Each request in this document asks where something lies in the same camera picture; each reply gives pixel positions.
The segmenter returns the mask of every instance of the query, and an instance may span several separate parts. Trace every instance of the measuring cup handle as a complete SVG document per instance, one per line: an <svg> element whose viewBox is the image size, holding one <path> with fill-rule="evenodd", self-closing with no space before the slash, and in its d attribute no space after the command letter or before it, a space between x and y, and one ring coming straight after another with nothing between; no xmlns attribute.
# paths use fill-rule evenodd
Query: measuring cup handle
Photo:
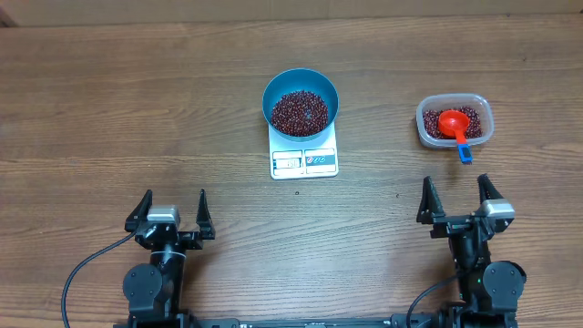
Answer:
<svg viewBox="0 0 583 328"><path fill-rule="evenodd" d="M470 151L470 147L465 145L457 145L457 152L459 153L459 158L462 160L463 164L472 164L472 151Z"/></svg>
<svg viewBox="0 0 583 328"><path fill-rule="evenodd" d="M465 139L464 132L456 131L455 132L455 141L457 141L458 145L467 145L467 140Z"/></svg>

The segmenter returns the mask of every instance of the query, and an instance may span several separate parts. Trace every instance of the kitchen scale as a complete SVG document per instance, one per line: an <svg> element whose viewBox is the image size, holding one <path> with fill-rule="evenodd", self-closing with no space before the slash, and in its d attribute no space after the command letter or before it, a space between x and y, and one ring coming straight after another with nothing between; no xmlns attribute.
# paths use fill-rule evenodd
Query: kitchen scale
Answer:
<svg viewBox="0 0 583 328"><path fill-rule="evenodd" d="M295 91L311 91L328 108L324 130L308 136L286 135L271 124L271 112L281 97ZM269 125L270 174L274 179L335 177L338 174L338 149L334 120L338 115L338 92L322 73L309 68L294 68L280 73L263 93L263 116Z"/></svg>
<svg viewBox="0 0 583 328"><path fill-rule="evenodd" d="M332 123L317 138L292 141L269 126L270 173L274 179L335 177L338 174L336 129Z"/></svg>

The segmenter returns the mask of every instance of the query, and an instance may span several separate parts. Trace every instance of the blue bowl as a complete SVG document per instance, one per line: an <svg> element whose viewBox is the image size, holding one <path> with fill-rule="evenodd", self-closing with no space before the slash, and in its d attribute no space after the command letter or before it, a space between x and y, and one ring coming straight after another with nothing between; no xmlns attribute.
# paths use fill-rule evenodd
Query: blue bowl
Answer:
<svg viewBox="0 0 583 328"><path fill-rule="evenodd" d="M294 137L280 132L271 124L271 112L283 95L294 91L311 91L322 97L328 107L328 124L322 131L308 137ZM274 77L263 92L263 116L277 133L292 141L308 141L318 138L336 120L340 107L338 92L332 82L322 73L309 68L293 68Z"/></svg>

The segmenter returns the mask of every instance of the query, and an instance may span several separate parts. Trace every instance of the beans in container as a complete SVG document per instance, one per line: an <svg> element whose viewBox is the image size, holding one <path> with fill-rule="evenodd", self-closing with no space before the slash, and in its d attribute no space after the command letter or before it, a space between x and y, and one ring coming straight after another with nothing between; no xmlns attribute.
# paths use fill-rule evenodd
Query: beans in container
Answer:
<svg viewBox="0 0 583 328"><path fill-rule="evenodd" d="M286 135L309 137L328 125L328 107L311 91L291 92L273 107L271 124Z"/></svg>
<svg viewBox="0 0 583 328"><path fill-rule="evenodd" d="M477 111L469 106L463 106L460 108L449 108L446 110L457 110L466 114L470 118L470 125L467 127L465 131L466 138L480 138L483 135L482 126L480 124L480 115ZM445 139L450 138L445 136L439 130L439 116L441 113L445 112L445 110L428 110L423 113L423 122L425 125L425 131L427 134L433 138L438 139Z"/></svg>

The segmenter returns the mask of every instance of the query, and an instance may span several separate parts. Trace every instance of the blue handle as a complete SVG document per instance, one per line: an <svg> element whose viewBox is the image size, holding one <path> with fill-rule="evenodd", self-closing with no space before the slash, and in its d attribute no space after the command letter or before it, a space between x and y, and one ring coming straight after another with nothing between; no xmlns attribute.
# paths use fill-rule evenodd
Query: blue handle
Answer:
<svg viewBox="0 0 583 328"><path fill-rule="evenodd" d="M462 160L462 164L469 165L472 164L472 152L467 144L457 145L457 151L459 152L459 158Z"/></svg>

